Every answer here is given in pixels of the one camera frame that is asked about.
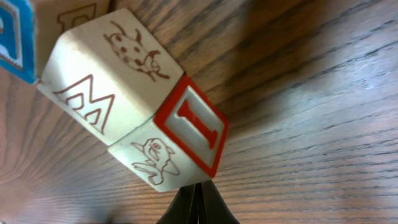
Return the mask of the plain wood block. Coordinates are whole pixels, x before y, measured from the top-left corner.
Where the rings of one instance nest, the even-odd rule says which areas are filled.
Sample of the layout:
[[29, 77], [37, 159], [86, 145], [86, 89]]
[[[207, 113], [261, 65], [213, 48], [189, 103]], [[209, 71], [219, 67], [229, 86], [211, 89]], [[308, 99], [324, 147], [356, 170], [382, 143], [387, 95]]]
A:
[[183, 69], [123, 8], [57, 40], [38, 89], [106, 145], [145, 123]]

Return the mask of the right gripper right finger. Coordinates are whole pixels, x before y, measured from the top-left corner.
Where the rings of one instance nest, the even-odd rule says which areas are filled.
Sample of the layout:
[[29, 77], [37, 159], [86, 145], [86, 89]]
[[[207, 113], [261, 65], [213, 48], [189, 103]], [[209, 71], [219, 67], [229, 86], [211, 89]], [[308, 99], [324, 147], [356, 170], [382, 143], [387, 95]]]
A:
[[199, 224], [239, 224], [212, 180], [197, 184]]

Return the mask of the blue L block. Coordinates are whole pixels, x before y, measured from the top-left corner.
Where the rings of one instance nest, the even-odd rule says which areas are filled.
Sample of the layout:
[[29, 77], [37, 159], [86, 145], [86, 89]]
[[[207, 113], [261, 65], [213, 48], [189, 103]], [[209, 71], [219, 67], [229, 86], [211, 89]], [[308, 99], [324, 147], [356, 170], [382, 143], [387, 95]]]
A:
[[1, 0], [1, 66], [33, 84], [57, 39], [108, 12], [110, 0]]

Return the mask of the wood block red bone face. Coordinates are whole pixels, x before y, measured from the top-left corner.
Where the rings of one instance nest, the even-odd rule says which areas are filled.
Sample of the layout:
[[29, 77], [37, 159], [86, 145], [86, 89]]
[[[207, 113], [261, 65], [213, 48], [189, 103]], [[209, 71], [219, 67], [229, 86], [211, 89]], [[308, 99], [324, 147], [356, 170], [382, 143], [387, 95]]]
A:
[[150, 120], [108, 151], [158, 192], [212, 179], [228, 120], [186, 75]]

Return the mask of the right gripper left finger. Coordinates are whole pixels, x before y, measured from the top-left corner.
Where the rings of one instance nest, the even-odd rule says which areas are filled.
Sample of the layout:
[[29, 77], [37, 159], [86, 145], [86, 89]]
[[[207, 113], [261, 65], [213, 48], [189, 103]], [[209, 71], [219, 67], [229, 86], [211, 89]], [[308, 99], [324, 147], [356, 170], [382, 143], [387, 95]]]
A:
[[179, 188], [166, 212], [157, 221], [157, 224], [189, 224], [193, 223], [192, 215], [196, 214], [195, 186], [189, 185]]

